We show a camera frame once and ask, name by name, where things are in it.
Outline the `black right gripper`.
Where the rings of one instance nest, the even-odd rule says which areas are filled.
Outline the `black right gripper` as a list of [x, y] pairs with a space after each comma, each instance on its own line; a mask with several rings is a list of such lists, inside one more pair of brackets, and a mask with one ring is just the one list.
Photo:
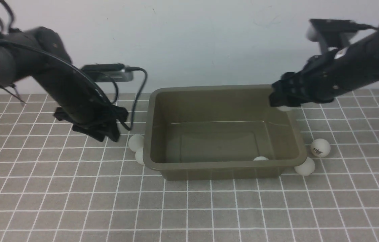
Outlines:
[[286, 72], [280, 80], [271, 84], [273, 92], [269, 95], [271, 107], [286, 106], [290, 108], [301, 107], [305, 103], [325, 104], [334, 101], [334, 98], [322, 100], [309, 95], [307, 85], [301, 79], [300, 72]]

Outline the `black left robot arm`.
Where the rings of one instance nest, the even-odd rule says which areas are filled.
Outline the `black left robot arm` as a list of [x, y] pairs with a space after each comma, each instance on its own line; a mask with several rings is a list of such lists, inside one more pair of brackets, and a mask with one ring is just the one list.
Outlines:
[[72, 130], [102, 142], [120, 139], [118, 121], [128, 111], [113, 105], [102, 89], [72, 65], [59, 35], [37, 27], [0, 36], [0, 89], [32, 77], [58, 104], [54, 117]]

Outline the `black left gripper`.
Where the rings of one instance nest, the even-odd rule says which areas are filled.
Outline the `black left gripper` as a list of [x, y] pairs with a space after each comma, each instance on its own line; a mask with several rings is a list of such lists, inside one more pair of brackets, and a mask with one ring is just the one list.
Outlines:
[[117, 142], [120, 130], [117, 122], [125, 122], [129, 116], [127, 109], [98, 102], [60, 106], [54, 112], [59, 121], [72, 123], [72, 131], [85, 134], [102, 142], [106, 137]]

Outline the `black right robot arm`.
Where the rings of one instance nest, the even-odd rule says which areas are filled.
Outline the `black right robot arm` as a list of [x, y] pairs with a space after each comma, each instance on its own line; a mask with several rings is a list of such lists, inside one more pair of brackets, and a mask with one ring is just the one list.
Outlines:
[[379, 81], [379, 26], [341, 19], [313, 18], [309, 22], [307, 39], [319, 44], [320, 55], [271, 85], [271, 107], [331, 103]]

